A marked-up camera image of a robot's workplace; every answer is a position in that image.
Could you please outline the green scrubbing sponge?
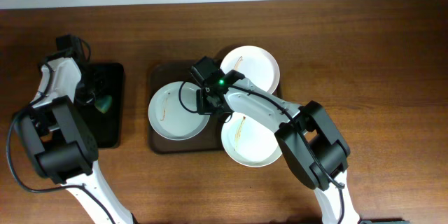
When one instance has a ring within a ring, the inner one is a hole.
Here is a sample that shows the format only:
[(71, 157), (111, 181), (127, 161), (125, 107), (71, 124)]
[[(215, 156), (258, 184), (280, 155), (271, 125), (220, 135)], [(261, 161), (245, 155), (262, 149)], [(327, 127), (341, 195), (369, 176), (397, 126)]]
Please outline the green scrubbing sponge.
[(94, 106), (100, 113), (105, 114), (111, 108), (112, 103), (113, 103), (112, 96), (111, 95), (104, 95), (104, 96), (101, 96), (99, 98), (96, 98), (96, 100), (94, 102)]

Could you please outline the white plate top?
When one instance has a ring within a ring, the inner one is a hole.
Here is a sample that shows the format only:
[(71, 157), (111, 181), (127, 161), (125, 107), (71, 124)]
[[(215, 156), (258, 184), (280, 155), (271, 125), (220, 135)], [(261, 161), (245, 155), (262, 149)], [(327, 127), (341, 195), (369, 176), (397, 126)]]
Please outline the white plate top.
[(226, 74), (230, 70), (244, 74), (260, 89), (274, 93), (280, 81), (280, 69), (275, 58), (265, 49), (244, 45), (224, 56), (220, 68)]

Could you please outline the white plate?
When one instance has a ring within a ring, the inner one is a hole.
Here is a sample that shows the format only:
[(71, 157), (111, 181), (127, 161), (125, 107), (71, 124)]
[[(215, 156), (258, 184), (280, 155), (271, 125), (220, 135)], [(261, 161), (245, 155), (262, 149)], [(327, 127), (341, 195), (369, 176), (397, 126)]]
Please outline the white plate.
[(244, 74), (260, 89), (274, 93), (280, 81), (280, 69), (275, 58), (265, 49), (244, 45), (224, 56), (220, 68), (226, 74), (230, 70)]
[(247, 167), (264, 167), (282, 156), (274, 133), (243, 113), (231, 115), (220, 137), (225, 152)]
[(176, 81), (161, 87), (148, 106), (150, 126), (172, 141), (184, 141), (198, 135), (208, 124), (210, 116), (196, 113), (196, 91), (193, 83)]

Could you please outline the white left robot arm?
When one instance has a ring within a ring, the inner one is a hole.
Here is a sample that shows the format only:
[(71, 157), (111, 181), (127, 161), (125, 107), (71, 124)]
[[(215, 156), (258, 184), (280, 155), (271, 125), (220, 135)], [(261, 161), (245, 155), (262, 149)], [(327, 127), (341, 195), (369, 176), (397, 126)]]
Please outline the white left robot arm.
[[(41, 82), (33, 100), (16, 112), (6, 137), (6, 160), (16, 183), (29, 193), (66, 190), (94, 223), (135, 223), (132, 212), (115, 196), (99, 168), (99, 149), (74, 106), (82, 72), (67, 50), (45, 57), (39, 64)], [(54, 187), (34, 189), (17, 175), (11, 137), (17, 134), (35, 172)]]

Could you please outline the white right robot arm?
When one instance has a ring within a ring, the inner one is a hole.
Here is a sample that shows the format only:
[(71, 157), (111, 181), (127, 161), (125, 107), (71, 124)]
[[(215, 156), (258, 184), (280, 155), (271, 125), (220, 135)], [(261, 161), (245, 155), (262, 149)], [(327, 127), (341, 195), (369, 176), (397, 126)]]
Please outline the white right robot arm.
[(274, 133), (288, 168), (314, 191), (323, 223), (361, 221), (347, 185), (350, 148), (322, 105), (284, 101), (237, 71), (191, 74), (200, 86), (199, 113), (243, 113)]

